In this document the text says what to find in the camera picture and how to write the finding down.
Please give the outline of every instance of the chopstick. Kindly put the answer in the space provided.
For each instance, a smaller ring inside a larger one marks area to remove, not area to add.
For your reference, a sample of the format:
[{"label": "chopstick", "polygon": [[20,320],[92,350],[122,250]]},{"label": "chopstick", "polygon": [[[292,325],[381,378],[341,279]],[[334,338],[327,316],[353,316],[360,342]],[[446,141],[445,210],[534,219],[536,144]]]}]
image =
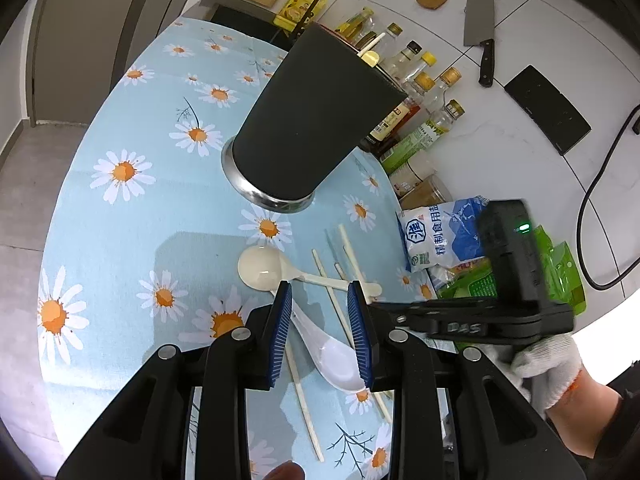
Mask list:
[{"label": "chopstick", "polygon": [[[344,252],[347,254],[347,258],[349,259],[349,263],[351,267],[353,267],[353,272],[356,275],[356,278],[360,283],[365,283],[364,275],[360,270],[360,266],[358,265],[358,260],[356,259],[356,254],[353,252],[353,247],[351,246],[351,242],[349,241],[349,237],[347,236],[347,231],[344,228],[344,225],[338,225],[338,231],[340,231],[340,236],[342,237],[342,243]],[[366,296],[367,303],[371,303],[371,297]]]},{"label": "chopstick", "polygon": [[[320,276],[326,277],[326,271],[324,270],[324,266],[320,261],[320,256],[318,255],[318,251],[316,251],[315,249],[311,249],[311,254],[313,254],[314,260],[316,261],[316,267],[318,268],[318,272],[320,272]],[[344,317],[344,313],[340,308],[340,303],[338,303],[338,298],[335,297],[335,292],[330,286],[326,288],[326,291],[329,294],[329,298],[331,299],[332,305],[334,306],[335,313],[337,314],[338,319],[340,320],[340,324],[342,325],[342,329],[344,330],[344,335],[347,336],[347,339],[349,340],[349,344],[351,345],[351,348],[354,348],[353,335],[351,335],[351,329],[349,328],[347,319]]]},{"label": "chopstick", "polygon": [[[336,262],[334,264],[335,266],[335,270],[338,271],[338,274],[340,275],[340,277],[343,280],[349,281],[347,275],[344,273],[344,271],[342,270],[342,267],[340,266],[340,264],[338,262]],[[376,400],[376,404],[378,405],[378,407],[380,408],[380,411],[382,412],[382,415],[385,417],[385,420],[391,424],[391,414],[389,413],[389,410],[386,408],[386,404],[384,399],[382,398],[382,395],[380,394],[380,392],[374,392],[373,393],[373,398]]]},{"label": "chopstick", "polygon": [[367,43],[366,46],[361,51],[359,51],[358,57],[364,56],[364,54],[368,50],[371,50],[373,47],[375,47],[378,44],[378,42],[380,42],[380,40],[382,38],[384,38],[385,36],[386,36],[386,32],[382,32],[381,34],[379,34],[375,38],[373,38],[373,40],[369,41],[369,43]]},{"label": "chopstick", "polygon": [[[276,295],[275,291],[273,290],[271,291],[271,293],[274,296]],[[293,379],[293,385],[296,387],[296,395],[298,396],[298,402],[300,403],[300,409],[302,410],[302,417],[305,419],[306,430],[309,434],[309,438],[311,439],[311,444],[314,447],[314,451],[316,452],[318,460],[320,462],[324,462],[324,455],[322,455],[320,441],[318,440],[318,436],[316,435],[316,430],[314,430],[314,424],[311,421],[311,413],[309,412],[309,407],[306,405],[305,393],[302,390],[302,383],[300,383],[298,366],[296,365],[296,360],[293,357],[293,350],[291,350],[291,346],[288,342],[284,345],[284,353],[287,357],[289,370],[291,371],[291,379]]]}]

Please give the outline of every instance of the screw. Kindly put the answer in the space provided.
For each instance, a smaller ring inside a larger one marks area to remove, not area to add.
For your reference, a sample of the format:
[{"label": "screw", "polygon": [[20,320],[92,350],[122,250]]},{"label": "screw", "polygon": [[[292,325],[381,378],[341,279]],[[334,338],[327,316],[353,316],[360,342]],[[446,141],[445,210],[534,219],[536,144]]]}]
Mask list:
[{"label": "screw", "polygon": [[164,345],[158,350],[158,357],[161,359],[171,359],[175,356],[175,346]]},{"label": "screw", "polygon": [[475,346],[468,346],[463,350],[462,355],[465,357],[465,359],[476,362],[479,361],[482,357],[482,352],[479,351]]},{"label": "screw", "polygon": [[404,343],[407,339],[409,339],[409,335],[404,330],[400,330],[396,328],[389,332],[389,339],[391,341],[395,341],[396,343]]},{"label": "screw", "polygon": [[250,336],[251,330],[245,326],[240,326],[231,333],[231,337],[236,341],[244,341],[245,339],[249,339]]}]

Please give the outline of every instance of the blue floral tablecloth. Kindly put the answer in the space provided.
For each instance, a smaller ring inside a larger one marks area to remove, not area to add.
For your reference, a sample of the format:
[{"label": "blue floral tablecloth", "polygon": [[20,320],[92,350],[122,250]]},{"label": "blue floral tablecloth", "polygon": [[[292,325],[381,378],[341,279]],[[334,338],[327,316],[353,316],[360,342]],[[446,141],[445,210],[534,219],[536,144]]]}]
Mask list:
[{"label": "blue floral tablecloth", "polygon": [[[372,156],[351,153],[294,215],[252,205],[227,182],[220,149],[285,54],[229,28],[176,21],[127,71],[84,136],[58,198],[38,288],[40,363],[67,454],[159,346],[208,345],[271,302],[238,277],[248,245],[273,244],[314,273],[315,248],[337,278],[334,262],[350,272],[337,230],[343,223],[384,298],[431,297],[424,272],[404,271],[398,201]],[[347,341],[324,288],[293,289],[316,324]],[[346,310],[345,294],[337,295]],[[329,386],[293,327],[289,341],[324,462],[285,363],[273,390],[248,392],[254,478],[286,460],[312,480],[381,477],[390,427],[369,392]]]}]

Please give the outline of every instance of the knife handle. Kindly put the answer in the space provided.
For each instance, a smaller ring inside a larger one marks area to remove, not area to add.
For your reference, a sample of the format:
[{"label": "knife handle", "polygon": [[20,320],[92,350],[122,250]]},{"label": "knife handle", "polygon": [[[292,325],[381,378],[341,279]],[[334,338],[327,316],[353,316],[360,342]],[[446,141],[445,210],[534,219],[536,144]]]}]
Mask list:
[{"label": "knife handle", "polygon": [[482,61],[480,62],[480,79],[478,82],[481,86],[489,88],[494,84],[494,65],[495,65],[495,41],[481,41],[480,46],[483,47]]}]

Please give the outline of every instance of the black cable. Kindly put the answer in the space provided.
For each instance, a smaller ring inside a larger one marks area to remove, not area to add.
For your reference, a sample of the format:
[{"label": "black cable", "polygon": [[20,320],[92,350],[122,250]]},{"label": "black cable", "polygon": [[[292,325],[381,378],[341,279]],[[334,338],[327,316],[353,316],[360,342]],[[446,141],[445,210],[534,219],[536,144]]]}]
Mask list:
[{"label": "black cable", "polygon": [[591,276],[589,275],[589,273],[587,272],[587,267],[584,264],[584,258],[582,257],[582,241],[580,240],[581,239],[580,235],[582,233],[582,217],[584,216],[584,209],[587,207],[587,202],[589,201],[591,192],[596,187],[596,184],[600,181],[602,175],[604,174],[604,170],[607,169],[607,164],[609,163],[609,159],[611,158],[611,155],[613,155],[613,152],[616,149],[616,146],[620,142],[620,139],[622,138],[622,134],[625,133],[626,128],[629,126],[629,123],[631,122],[631,119],[633,119],[634,115],[638,113],[638,110],[640,110],[640,105],[636,106],[633,109],[633,111],[629,114],[629,117],[626,118],[626,121],[622,125],[622,128],[620,128],[620,131],[618,132],[616,139],[613,141],[613,144],[609,148],[609,153],[607,153],[607,156],[604,158],[604,162],[602,163],[602,167],[600,168],[600,171],[595,176],[595,178],[593,179],[593,182],[589,186],[589,189],[587,189],[586,193],[584,194],[584,198],[582,199],[582,204],[580,204],[580,211],[578,212],[578,224],[576,229],[577,231],[576,232],[576,237],[577,237],[576,248],[578,251],[578,263],[580,263],[580,268],[582,269],[582,273],[584,274],[585,280],[587,280],[587,283],[589,283],[589,285],[591,285],[596,290],[607,290],[608,288],[611,288],[612,286],[617,285],[622,280],[624,280],[627,277],[627,275],[638,266],[638,264],[640,264],[640,258],[638,258],[616,279],[611,280],[609,283],[606,283],[605,285],[601,285],[599,283],[594,282]]}]

